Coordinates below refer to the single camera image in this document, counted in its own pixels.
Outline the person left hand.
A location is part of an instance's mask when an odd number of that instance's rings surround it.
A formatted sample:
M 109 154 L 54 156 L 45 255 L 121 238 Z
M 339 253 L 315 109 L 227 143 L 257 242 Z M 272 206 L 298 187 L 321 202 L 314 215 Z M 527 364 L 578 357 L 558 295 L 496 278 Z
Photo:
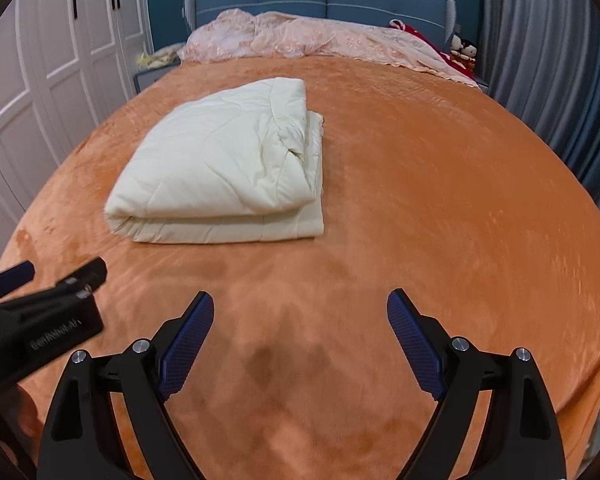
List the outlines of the person left hand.
M 38 418 L 38 408 L 26 389 L 14 385 L 0 391 L 0 414 L 32 462 L 37 465 L 43 423 Z

